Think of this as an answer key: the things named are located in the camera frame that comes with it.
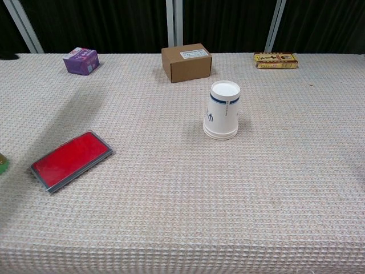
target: blue stripe on cup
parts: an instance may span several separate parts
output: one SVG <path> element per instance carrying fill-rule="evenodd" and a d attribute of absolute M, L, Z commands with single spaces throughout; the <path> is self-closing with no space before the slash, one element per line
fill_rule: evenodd
<path fill-rule="evenodd" d="M 227 104 L 227 101 L 219 100 L 219 99 L 217 99 L 217 98 L 213 97 L 213 95 L 212 95 L 212 94 L 210 94 L 210 97 L 213 99 L 213 101 L 215 101 L 215 102 L 217 102 L 217 103 L 219 103 L 219 104 Z M 230 102 L 229 102 L 229 104 L 237 103 L 239 99 L 240 99 L 240 97 L 238 97 L 237 99 L 235 99 L 235 100 L 233 100 L 233 101 L 230 101 Z"/>

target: brown cardboard box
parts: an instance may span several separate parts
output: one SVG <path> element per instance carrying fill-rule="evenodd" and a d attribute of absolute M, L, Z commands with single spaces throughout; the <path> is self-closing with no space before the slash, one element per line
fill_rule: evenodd
<path fill-rule="evenodd" d="M 171 83 L 209 77 L 212 56 L 202 44 L 166 47 L 162 65 Z"/>

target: black object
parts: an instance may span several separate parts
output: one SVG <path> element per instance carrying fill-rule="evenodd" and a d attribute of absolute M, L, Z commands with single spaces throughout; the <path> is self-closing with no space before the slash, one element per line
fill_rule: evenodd
<path fill-rule="evenodd" d="M 0 59 L 1 60 L 17 60 L 19 59 L 19 56 L 14 53 L 10 53 L 7 51 L 0 51 Z"/>

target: white label on box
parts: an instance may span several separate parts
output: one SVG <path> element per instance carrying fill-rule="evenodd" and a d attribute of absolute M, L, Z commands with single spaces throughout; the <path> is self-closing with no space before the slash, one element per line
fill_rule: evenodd
<path fill-rule="evenodd" d="M 201 50 L 183 51 L 180 54 L 181 54 L 181 56 L 184 59 L 208 56 L 208 53 L 206 53 L 206 51 L 203 50 L 203 49 L 201 49 Z"/>
<path fill-rule="evenodd" d="M 72 50 L 69 54 L 66 54 L 63 59 L 70 59 L 72 56 L 75 56 L 77 53 L 82 51 L 81 47 L 77 47 L 74 50 Z"/>

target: cardboard box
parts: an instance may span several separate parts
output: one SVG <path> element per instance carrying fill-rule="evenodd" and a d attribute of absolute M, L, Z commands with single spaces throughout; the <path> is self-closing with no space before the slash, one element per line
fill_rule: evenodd
<path fill-rule="evenodd" d="M 212 56 L 202 44 L 166 47 L 161 55 L 171 83 L 210 76 Z"/>
<path fill-rule="evenodd" d="M 67 71 L 70 73 L 89 75 L 100 63 L 96 50 L 77 47 L 63 57 Z"/>
<path fill-rule="evenodd" d="M 258 69 L 296 69 L 298 60 L 292 53 L 255 53 Z"/>

